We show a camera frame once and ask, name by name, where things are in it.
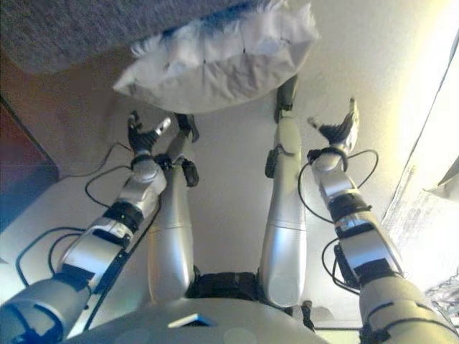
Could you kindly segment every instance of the pillow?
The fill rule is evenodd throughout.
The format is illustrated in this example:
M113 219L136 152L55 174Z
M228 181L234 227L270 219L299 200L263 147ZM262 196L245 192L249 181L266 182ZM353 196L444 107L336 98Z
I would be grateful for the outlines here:
M135 43L138 59L114 89L171 112L206 113L279 87L318 38L310 4L246 4Z

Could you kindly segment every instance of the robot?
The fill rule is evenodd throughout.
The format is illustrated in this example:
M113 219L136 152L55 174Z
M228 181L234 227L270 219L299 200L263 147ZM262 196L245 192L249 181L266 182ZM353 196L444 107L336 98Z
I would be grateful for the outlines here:
M325 343L313 331L301 295L306 278L306 215L298 192L301 136L292 116L296 77L278 90L278 127L265 175L273 179L257 274L204 274L194 266L187 190L199 182L190 115L167 152L151 149L171 120L141 132L128 120L132 175L112 206L60 259L51 279L30 285L0 307L2 343ZM340 125L310 124L329 146L308 160L337 236L334 247L347 285L359 290L363 343L459 343L455 328L404 278L401 259L346 173L359 112L351 99ZM155 305L66 340L91 295L106 292L147 228L150 293Z

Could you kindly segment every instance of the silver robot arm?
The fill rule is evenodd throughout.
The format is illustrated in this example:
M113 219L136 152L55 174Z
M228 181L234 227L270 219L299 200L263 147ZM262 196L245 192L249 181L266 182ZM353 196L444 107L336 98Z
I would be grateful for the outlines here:
M170 125L139 133L129 118L129 142L135 153L133 175L115 203L62 256L56 274L30 285L0 307L1 343L56 343L64 340L92 294L101 293L123 267L134 234L154 212L166 187L151 147Z
M346 282L360 289L362 342L459 343L455 329L403 277L396 246L346 174L347 155L359 127L354 99L341 125L321 125L312 119L310 124L330 143L308 157L339 238L334 248L339 268Z

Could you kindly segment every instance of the silver robot leg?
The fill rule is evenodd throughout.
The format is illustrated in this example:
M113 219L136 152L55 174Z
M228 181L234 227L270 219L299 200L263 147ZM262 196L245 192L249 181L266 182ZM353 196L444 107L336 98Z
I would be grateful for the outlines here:
M161 211L149 232L150 295L160 303L183 297L194 281L188 182L183 167L193 161L191 140L191 133L181 131L169 146L172 166L165 171L167 187L161 195Z
M306 215L297 192L300 169L300 133L289 112L281 110L267 162L266 174L274 183L259 270L265 298L277 307L300 305L306 280Z

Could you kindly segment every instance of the black cable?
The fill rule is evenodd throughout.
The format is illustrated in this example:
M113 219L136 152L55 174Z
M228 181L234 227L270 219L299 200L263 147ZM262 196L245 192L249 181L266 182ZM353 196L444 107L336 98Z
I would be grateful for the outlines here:
M376 150L374 149L366 149L366 150L363 150L362 152L358 152L358 153L355 153L351 156L348 157L348 159L352 159L352 158L355 158L357 156L360 156L361 154L364 154L364 153L373 153L374 156L375 156L375 161L374 161L374 165L373 165L373 168L372 170L370 171L370 173L368 174L368 176L365 177L365 179L357 186L358 188L361 188L372 176L373 176L373 173L375 172L375 170L377 169L378 167L378 164L379 164L379 154ZM326 217L323 217L319 214L317 214L313 209L311 209L308 204L306 203L306 201L304 200L303 198L303 194L301 193L301 179L303 177L303 172L304 170L306 169L306 167L310 166L311 163L306 163L300 170L300 174L298 176L298 182L297 182L297 189L298 189L298 195L300 196L300 200L301 200L301 203L305 206L305 208L307 210L309 210L309 212L314 215L315 217L321 219L321 220L324 220L325 222L328 222L329 224L333 224L333 221L330 220L330 219L327 219Z
M65 227L56 227L56 228L53 228L53 229L48 229L47 231L41 233L37 238L35 238L30 244L28 244L26 246L25 249L23 249L19 255L17 256L16 258L16 271L17 271L17 274L19 275L19 278L21 279L22 283L24 284L25 287L28 287L29 286L29 283L26 279L26 277L24 276L24 273L22 272L22 268L21 268L21 259L22 257L37 243L39 242L41 239L43 239L45 236L47 236L48 234L50 233L53 233L55 231L79 231L81 233L83 233L85 230L84 229L81 229L81 228L76 228L76 227L68 227L68 226L65 226Z
M102 159L99 167L97 167L94 171L89 172L89 173L84 173L84 174L76 174L76 175L69 174L69 175L67 175L65 177L62 177L59 181L63 181L64 179L67 179L67 178L89 177L89 176L93 175L94 173L97 173L98 171L100 171L103 168L103 166L105 166L105 164L108 161L108 158L110 157L110 154L112 153L113 149L115 149L116 146L120 146L122 148L125 148L127 151L132 152L132 150L128 146L123 145L121 142L115 142L114 144L112 144L110 146L110 148L108 149L108 152L105 154L105 157Z
M361 154L364 154L364 153L373 153L374 154L374 165L373 165L373 168L370 171L370 173L368 173L368 176L366 176L366 178L357 186L357 188L361 188L373 176L373 173L375 172L375 170L377 169L378 164L379 164L379 154L374 149L366 149L366 150L363 150L362 152L355 153L355 154L349 156L348 159L355 158L356 156L360 156Z
M49 251L48 251L48 267L49 267L49 270L51 271L52 274L55 274L55 269L54 267L52 267L52 253L54 252L56 246L64 239L68 238L68 237L79 237L81 234L79 233L69 233L69 234L64 234L62 236L60 236L59 238L57 238L57 240L52 244L52 246L49 248Z
M355 290L352 290L350 288L350 286L348 286L344 281L341 281L340 279L336 278L335 276L335 272L336 272L336 259L333 263L333 270L330 271L328 269L328 267L326 266L325 264L325 252L326 250L334 243L334 242L337 242L339 240L339 238L335 238L333 240L331 240L327 245L325 245L325 247L323 248L322 250L322 255L321 255L321 260L322 260L322 266L323 268L325 269L325 271L327 272L327 274L331 277L331 279L333 280L333 283L340 287L341 289L344 289L346 290L347 292L351 292L352 294L355 294L355 295L360 295L358 292L356 292Z
M87 319L85 327L83 328L83 331L89 330L89 327L91 326L91 323L93 322L95 315L97 314L100 306L102 305L103 300L107 296L112 286L115 284L116 280L118 279L118 276L120 275L121 271L124 268L124 265L129 260L129 258L131 258L131 256L137 249L137 246L141 243L142 239L145 237L146 233L148 232L150 226L155 222L156 217L158 216L160 210L161 210L161 198L158 198L158 209L156 210L156 213L153 215L153 218L151 219L150 223L147 225L147 227L143 231L142 235L140 235L137 242L132 246L132 249L129 251L128 255L126 256L126 260L124 261L123 266L118 270L116 275L110 281L110 284L103 290L102 294L100 294L99 300L95 304L93 311L91 312L89 318Z
M109 173L112 173L112 172L114 172L114 171L116 171L116 170L119 170L120 168L127 168L128 170L131 169L129 166L126 166L126 165L119 165L119 166L113 167L113 168L111 168L111 169L109 169L109 170L106 170L106 171L104 171L104 172L102 172L102 173L99 173L98 175L96 175L95 177L91 178L91 179L86 183L86 185L85 185L85 193L86 193L86 196L89 197L91 201L93 201L93 202L95 202L95 203L97 203L97 204L100 204L101 206L104 206L105 208L109 208L110 206L109 206L108 204L105 204L105 203L103 203L103 202L101 202L101 201L95 199L95 198L93 197L93 195L90 194L90 192L89 192L89 187L90 187L90 185L91 185L93 182L95 182L95 181L98 180L99 178L101 178L101 177L103 177L103 176L105 176L105 175L107 175L107 174L109 174Z
M348 286L346 283L344 283L343 281L341 281L341 280L336 278L335 273L336 273L336 263L337 262L338 261L335 258L335 260L333 262L333 269L331 270L331 274L333 275L333 283L336 286L340 287L341 289L346 290L347 292L351 292L352 294L355 294L355 295L360 295L360 292L357 292L356 290L353 290L353 288Z

